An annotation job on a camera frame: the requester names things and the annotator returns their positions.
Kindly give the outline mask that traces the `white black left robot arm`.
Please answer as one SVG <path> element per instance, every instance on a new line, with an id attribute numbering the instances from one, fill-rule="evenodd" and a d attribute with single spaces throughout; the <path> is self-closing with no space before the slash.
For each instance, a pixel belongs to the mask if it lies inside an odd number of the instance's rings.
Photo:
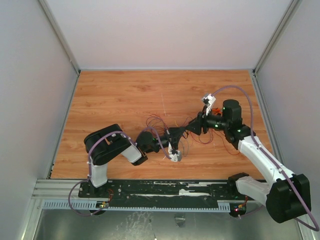
<path id="1" fill-rule="evenodd" d="M 178 147 L 185 130 L 183 126 L 169 127 L 163 135 L 159 135 L 155 128 L 147 127 L 136 140 L 132 140 L 118 124 L 113 124 L 87 135 L 84 145 L 88 154 L 91 193 L 98 198 L 107 193 L 108 163 L 118 155 L 125 157 L 134 166 L 144 163 L 148 153 L 161 150 L 171 161 L 181 161 L 182 153 Z"/>

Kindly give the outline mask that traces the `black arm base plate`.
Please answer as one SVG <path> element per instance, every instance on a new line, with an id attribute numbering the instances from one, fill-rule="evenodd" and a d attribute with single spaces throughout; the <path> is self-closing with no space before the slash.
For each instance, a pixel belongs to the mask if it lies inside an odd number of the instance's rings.
<path id="1" fill-rule="evenodd" d="M 112 207 L 216 208 L 219 202 L 243 203 L 246 197 L 232 193 L 225 180 L 110 179 L 100 187 L 81 183 L 80 198 L 107 199 Z"/>

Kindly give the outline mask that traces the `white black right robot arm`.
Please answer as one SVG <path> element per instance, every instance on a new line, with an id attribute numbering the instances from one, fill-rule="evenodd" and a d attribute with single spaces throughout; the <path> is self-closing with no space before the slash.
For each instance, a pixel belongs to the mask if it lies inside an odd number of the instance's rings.
<path id="1" fill-rule="evenodd" d="M 223 102 L 222 113 L 213 114 L 213 96 L 204 97 L 203 110 L 186 126 L 196 135 L 210 129 L 223 131 L 226 140 L 247 157 L 265 179 L 259 182 L 246 173 L 228 178 L 227 194 L 232 199 L 246 195 L 266 207 L 271 218 L 283 223 L 311 210 L 310 182 L 304 174 L 296 175 L 281 164 L 262 144 L 252 129 L 243 123 L 237 100 Z"/>

